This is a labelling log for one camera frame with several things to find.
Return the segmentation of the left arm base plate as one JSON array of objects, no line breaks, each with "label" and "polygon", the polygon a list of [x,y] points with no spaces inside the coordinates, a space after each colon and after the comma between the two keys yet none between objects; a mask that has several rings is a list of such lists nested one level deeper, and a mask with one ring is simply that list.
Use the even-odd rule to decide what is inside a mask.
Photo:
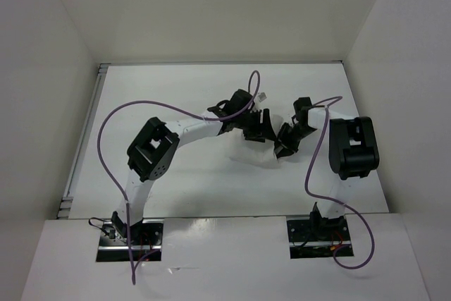
[{"label": "left arm base plate", "polygon": [[[127,240],[122,238],[110,221],[100,226],[96,262],[127,262],[129,260]],[[163,220],[145,219],[141,231],[131,240],[132,257],[135,262],[160,262],[163,243]]]}]

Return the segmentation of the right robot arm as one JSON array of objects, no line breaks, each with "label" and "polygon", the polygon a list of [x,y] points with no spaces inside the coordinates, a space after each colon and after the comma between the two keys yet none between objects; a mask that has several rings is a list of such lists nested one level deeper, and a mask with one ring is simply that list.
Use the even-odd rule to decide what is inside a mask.
[{"label": "right robot arm", "polygon": [[333,232],[332,221],[344,216],[354,182],[376,170],[380,157],[371,118],[346,116],[311,104],[296,108],[292,122],[282,124],[274,142],[276,157],[297,153],[300,142],[317,130],[320,141],[328,137],[328,162],[335,174],[327,195],[308,192],[316,198],[314,213],[318,215],[309,222],[309,232],[323,240]]}]

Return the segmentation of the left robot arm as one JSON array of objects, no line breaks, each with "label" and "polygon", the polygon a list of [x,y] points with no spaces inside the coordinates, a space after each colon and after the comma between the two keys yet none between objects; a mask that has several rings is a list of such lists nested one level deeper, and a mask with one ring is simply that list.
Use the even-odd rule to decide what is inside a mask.
[{"label": "left robot arm", "polygon": [[234,129],[240,129],[251,141],[276,139],[268,109],[246,110],[227,121],[219,120],[220,112],[211,107],[199,119],[166,123],[153,117],[144,124],[127,149],[130,169],[125,188],[127,197],[111,217],[115,235],[121,242],[129,245],[139,239],[144,206],[152,185],[168,171],[179,148]]}]

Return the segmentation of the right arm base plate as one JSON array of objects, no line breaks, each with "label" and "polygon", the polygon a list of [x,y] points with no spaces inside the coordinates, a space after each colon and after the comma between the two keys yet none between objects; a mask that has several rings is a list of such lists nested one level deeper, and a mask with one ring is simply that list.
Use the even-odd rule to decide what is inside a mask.
[{"label": "right arm base plate", "polygon": [[331,230],[313,232],[309,219],[288,219],[288,244],[291,259],[314,259],[332,257],[340,249],[337,257],[353,257],[350,232],[347,222]]}]

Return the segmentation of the white pleated skirt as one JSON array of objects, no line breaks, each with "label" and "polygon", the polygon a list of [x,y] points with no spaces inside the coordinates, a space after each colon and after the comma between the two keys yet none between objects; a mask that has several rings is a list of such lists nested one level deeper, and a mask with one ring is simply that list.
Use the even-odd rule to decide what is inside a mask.
[{"label": "white pleated skirt", "polygon": [[226,154],[230,160],[259,168],[280,168],[280,162],[274,153],[274,141],[246,140],[240,130],[230,132],[229,136]]}]

